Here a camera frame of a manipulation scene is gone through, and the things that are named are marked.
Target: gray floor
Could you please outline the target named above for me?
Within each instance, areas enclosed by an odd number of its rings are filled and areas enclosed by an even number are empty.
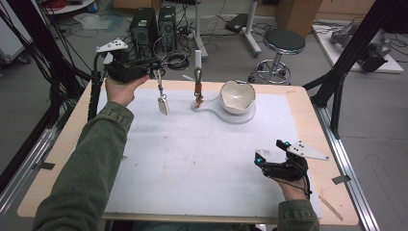
[[[241,7],[234,6],[231,1],[227,3],[229,4],[225,9],[233,10],[222,13],[244,13],[242,9],[247,7],[244,4]],[[210,11],[203,12],[203,15],[214,15],[214,12],[218,13],[221,7],[219,4],[210,3],[206,6]],[[109,8],[110,5],[100,13],[106,13]],[[71,18],[73,15],[62,16],[60,18],[62,24],[68,25],[74,22]],[[114,28],[104,31],[83,31],[80,30],[80,25],[70,26],[73,34],[67,38],[88,65],[92,64],[96,45],[105,44],[116,37],[127,36],[125,32],[129,25],[127,20],[111,14],[104,16],[115,22]],[[213,21],[217,21],[217,18],[204,17],[203,28]],[[254,23],[258,22],[274,24],[273,18],[257,17]],[[222,29],[221,20],[217,27]],[[228,33],[223,30],[215,30],[215,32]],[[254,38],[262,40],[257,35],[254,35]],[[209,58],[202,65],[203,81],[246,80],[257,62],[274,56],[260,43],[263,54],[254,58],[243,35],[223,38],[203,37],[204,42],[208,39],[211,44],[206,45]],[[331,68],[315,35],[307,37],[306,42],[306,48],[301,54],[283,57],[283,62],[293,72],[295,86],[309,83]],[[400,50],[408,53],[406,47]],[[408,61],[407,56],[394,50],[391,56],[396,60]],[[81,69],[88,71],[77,57],[74,60]],[[408,69],[407,63],[400,63],[400,65]],[[168,70],[164,79],[183,80],[182,75],[192,76],[192,70],[191,67],[184,71]],[[48,106],[49,86],[39,74],[35,64],[12,64],[8,69],[0,70],[0,73],[4,75],[0,77],[2,127],[0,170],[3,170],[45,113]],[[309,94],[314,95],[318,89],[309,90]],[[350,71],[344,82],[340,117],[341,140],[381,230],[408,230],[408,184],[405,181],[408,175],[408,169],[405,167],[408,163],[408,105],[405,103],[408,96],[407,89],[406,71],[401,74]],[[34,176],[35,174],[0,221],[0,230],[30,229],[32,220],[20,218],[16,214],[16,208]],[[359,224],[347,227],[323,225],[321,230],[363,229]]]

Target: person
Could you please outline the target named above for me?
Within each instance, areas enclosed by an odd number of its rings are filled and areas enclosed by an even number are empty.
[[[148,79],[129,84],[108,77],[108,102],[83,128],[77,146],[53,188],[38,206],[33,230],[97,230],[108,203],[134,115],[126,107]],[[286,201],[279,204],[278,229],[319,230],[319,220],[303,190],[277,180]]]

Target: black box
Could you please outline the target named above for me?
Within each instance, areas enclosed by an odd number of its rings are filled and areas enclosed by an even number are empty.
[[[153,8],[137,8],[129,26],[137,59],[156,57],[159,50],[159,30]]]
[[[176,10],[174,7],[162,7],[159,11],[159,33],[162,50],[169,52],[177,49]]]

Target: tabletop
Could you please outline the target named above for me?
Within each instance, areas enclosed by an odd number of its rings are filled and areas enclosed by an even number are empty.
[[[186,81],[163,81],[166,90],[194,90],[194,82]],[[223,83],[203,83],[203,91],[219,91]],[[272,86],[272,85],[253,85],[257,93],[285,95],[289,108],[292,113],[293,122],[299,138],[307,142],[318,151],[330,157],[330,161],[308,159],[308,174],[313,177],[315,190],[314,194],[319,199],[319,206],[322,212],[321,224],[336,225],[355,225],[358,223],[358,217],[353,203],[348,195],[344,184],[334,184],[332,179],[340,176],[340,172],[333,158],[329,144],[320,127],[319,119],[316,116],[313,105],[310,102],[306,90],[302,87],[294,86]],[[140,88],[147,90],[156,90],[157,82],[147,81]],[[20,206],[18,214],[21,217],[32,218],[40,202],[50,194],[52,186],[57,179],[64,163],[69,158],[70,153],[75,147],[76,141],[87,122],[88,104],[90,88],[86,88],[83,96],[79,100],[75,110],[71,114],[68,122],[57,139],[53,149],[46,158],[47,163],[55,164],[52,170],[41,169],[36,179],[27,191]],[[173,217],[154,215],[104,215],[107,219],[158,219],[172,220]],[[219,217],[184,217],[176,218],[177,221],[208,221],[208,222],[254,222],[266,223],[270,220],[264,218],[238,219],[238,218],[219,218]]]

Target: white bowl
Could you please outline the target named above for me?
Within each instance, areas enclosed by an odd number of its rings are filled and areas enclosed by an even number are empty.
[[[219,95],[222,108],[235,115],[249,112],[256,96],[255,89],[250,84],[239,80],[225,83]]]

